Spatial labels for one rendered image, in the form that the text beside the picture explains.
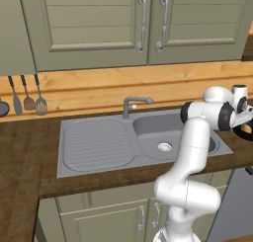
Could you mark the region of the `dark round hanging ladle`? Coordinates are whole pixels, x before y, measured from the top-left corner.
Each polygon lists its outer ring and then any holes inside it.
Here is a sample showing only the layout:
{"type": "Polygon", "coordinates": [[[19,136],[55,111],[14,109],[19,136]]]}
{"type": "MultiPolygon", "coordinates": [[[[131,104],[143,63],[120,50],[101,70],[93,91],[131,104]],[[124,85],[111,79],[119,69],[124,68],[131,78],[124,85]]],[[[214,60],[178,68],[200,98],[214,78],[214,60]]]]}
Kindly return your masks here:
{"type": "Polygon", "coordinates": [[[9,111],[10,111],[9,104],[7,102],[3,102],[0,99],[0,118],[7,116],[9,111]]]}

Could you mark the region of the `green panel under sink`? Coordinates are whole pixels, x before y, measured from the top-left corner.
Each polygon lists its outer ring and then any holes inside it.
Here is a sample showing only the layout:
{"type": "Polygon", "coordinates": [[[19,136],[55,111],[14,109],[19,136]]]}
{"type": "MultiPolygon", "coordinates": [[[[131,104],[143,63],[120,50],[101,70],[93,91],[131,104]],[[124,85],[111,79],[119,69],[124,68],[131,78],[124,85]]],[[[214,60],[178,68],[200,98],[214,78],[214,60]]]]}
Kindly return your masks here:
{"type": "Polygon", "coordinates": [[[89,193],[56,197],[60,213],[83,210],[90,207],[134,202],[154,197],[153,184],[139,184],[89,193]]]}

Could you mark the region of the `brown hanging spatula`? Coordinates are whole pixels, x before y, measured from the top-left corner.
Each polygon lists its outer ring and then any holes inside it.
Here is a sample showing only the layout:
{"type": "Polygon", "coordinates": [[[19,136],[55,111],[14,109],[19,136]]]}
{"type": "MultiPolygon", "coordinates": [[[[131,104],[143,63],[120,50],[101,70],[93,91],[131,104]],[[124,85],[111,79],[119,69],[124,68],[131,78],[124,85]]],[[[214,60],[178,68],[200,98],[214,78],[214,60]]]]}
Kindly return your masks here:
{"type": "MultiPolygon", "coordinates": [[[[23,86],[24,86],[24,89],[25,89],[25,92],[27,93],[28,90],[27,90],[27,84],[26,84],[26,79],[25,79],[25,76],[22,75],[21,76],[21,80],[22,80],[22,83],[23,83],[23,86]]],[[[26,94],[26,98],[24,99],[24,109],[26,111],[32,111],[36,108],[36,104],[35,104],[35,101],[29,96],[29,94],[27,93],[26,94]]]]}

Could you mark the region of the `green wall cupboard side panel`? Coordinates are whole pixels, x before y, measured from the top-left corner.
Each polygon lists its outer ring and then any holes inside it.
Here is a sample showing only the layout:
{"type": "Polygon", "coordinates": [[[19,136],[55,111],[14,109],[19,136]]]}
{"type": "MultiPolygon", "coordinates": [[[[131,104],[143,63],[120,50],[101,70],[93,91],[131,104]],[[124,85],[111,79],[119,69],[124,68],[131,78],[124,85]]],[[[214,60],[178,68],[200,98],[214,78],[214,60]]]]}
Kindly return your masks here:
{"type": "Polygon", "coordinates": [[[35,74],[20,0],[0,0],[0,75],[35,74]]]}

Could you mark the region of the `grey dishwasher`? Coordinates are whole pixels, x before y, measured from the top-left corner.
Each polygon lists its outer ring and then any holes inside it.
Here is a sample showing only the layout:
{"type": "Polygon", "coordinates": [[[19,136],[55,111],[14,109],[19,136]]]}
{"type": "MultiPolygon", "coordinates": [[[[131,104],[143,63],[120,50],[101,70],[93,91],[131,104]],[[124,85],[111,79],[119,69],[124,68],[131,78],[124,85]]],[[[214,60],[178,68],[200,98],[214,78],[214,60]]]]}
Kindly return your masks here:
{"type": "Polygon", "coordinates": [[[235,169],[207,242],[253,234],[253,167],[235,169]]]}

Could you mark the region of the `green wall cupboard door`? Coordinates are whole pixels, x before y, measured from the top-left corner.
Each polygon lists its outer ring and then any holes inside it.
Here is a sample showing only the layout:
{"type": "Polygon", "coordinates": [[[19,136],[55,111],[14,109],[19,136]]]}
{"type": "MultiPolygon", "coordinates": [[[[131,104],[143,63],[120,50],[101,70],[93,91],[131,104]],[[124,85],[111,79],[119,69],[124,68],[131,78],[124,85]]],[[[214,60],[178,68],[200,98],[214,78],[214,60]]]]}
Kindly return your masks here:
{"type": "Polygon", "coordinates": [[[58,71],[147,63],[150,0],[144,50],[138,0],[22,0],[37,70],[58,71]]]}
{"type": "Polygon", "coordinates": [[[168,0],[164,48],[164,7],[152,0],[148,63],[174,64],[239,60],[253,14],[253,0],[168,0]]]}

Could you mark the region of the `green base cupboard door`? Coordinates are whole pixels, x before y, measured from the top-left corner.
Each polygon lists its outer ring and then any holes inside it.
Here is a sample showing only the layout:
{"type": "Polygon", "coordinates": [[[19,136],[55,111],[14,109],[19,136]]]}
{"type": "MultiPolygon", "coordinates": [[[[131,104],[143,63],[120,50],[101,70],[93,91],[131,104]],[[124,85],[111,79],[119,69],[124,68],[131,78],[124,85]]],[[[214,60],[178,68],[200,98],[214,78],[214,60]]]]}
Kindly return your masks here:
{"type": "MultiPolygon", "coordinates": [[[[165,224],[168,206],[162,204],[160,206],[160,210],[161,216],[159,226],[157,228],[153,228],[150,221],[147,222],[145,242],[153,242],[154,236],[165,224]]],[[[193,232],[199,237],[202,242],[206,242],[208,240],[208,235],[211,231],[214,218],[215,213],[212,213],[201,216],[194,221],[194,224],[192,226],[193,232]]]]}
{"type": "Polygon", "coordinates": [[[145,207],[145,223],[148,200],[125,202],[63,213],[61,221],[66,242],[144,242],[138,208],[145,207]]]}

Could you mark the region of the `grey steel sink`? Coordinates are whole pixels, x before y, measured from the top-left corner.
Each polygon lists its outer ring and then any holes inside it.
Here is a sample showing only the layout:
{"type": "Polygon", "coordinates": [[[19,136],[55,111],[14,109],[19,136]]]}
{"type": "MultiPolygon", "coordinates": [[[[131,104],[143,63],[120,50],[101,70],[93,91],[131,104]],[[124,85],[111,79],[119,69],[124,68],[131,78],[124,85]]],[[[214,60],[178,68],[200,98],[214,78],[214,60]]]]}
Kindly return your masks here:
{"type": "Polygon", "coordinates": [[[63,120],[56,176],[173,162],[183,128],[178,109],[63,120]]]}

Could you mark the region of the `grey sink tap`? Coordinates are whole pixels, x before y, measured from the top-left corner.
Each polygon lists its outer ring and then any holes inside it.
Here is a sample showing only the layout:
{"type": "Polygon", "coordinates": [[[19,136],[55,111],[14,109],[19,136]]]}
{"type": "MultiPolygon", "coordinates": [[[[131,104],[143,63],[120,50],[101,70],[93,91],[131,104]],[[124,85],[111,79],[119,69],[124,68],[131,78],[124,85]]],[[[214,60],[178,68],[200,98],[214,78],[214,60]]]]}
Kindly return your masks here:
{"type": "Polygon", "coordinates": [[[128,96],[124,99],[124,112],[123,112],[123,119],[127,120],[129,117],[129,106],[128,103],[130,101],[134,101],[134,102],[145,102],[147,105],[151,105],[153,104],[153,99],[150,97],[135,97],[135,96],[128,96]]]}

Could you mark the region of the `black bowl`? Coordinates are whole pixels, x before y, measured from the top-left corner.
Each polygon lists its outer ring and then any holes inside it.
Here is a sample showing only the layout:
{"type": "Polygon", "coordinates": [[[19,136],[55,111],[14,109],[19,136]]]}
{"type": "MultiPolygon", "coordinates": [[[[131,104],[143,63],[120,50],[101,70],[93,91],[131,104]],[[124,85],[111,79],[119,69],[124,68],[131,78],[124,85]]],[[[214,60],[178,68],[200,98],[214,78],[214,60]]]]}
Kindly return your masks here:
{"type": "Polygon", "coordinates": [[[242,139],[253,141],[253,121],[236,126],[233,132],[242,139]]]}

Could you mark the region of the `grey slotted hanging spatula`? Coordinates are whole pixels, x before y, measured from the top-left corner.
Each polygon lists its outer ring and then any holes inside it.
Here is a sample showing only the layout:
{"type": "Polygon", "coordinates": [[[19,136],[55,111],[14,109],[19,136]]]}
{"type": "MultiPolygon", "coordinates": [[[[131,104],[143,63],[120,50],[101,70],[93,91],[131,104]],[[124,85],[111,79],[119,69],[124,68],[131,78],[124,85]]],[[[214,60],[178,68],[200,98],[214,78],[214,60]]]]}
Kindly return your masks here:
{"type": "Polygon", "coordinates": [[[38,88],[39,97],[36,100],[36,113],[38,116],[45,116],[47,114],[47,103],[46,100],[42,97],[40,89],[40,81],[37,74],[35,74],[35,81],[38,88]]]}

